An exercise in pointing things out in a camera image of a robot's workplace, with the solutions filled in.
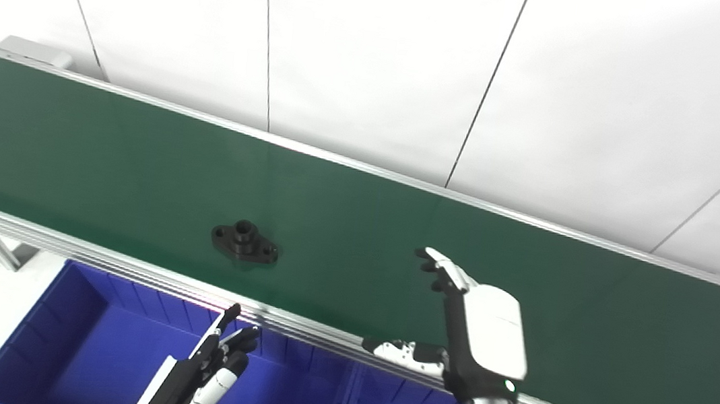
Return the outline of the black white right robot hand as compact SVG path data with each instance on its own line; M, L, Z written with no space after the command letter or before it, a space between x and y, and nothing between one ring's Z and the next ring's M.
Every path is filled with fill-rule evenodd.
M458 404L501 400L516 404L527 376L523 316L510 293L478 283L432 247L416 249L432 288L443 293L446 343L363 338L373 356L442 380Z

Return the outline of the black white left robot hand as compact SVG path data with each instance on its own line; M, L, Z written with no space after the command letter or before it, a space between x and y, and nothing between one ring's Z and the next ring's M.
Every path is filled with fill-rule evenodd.
M261 329L247 326L225 335L241 315L236 302L209 325L187 358L166 356L136 404L217 404L248 368Z

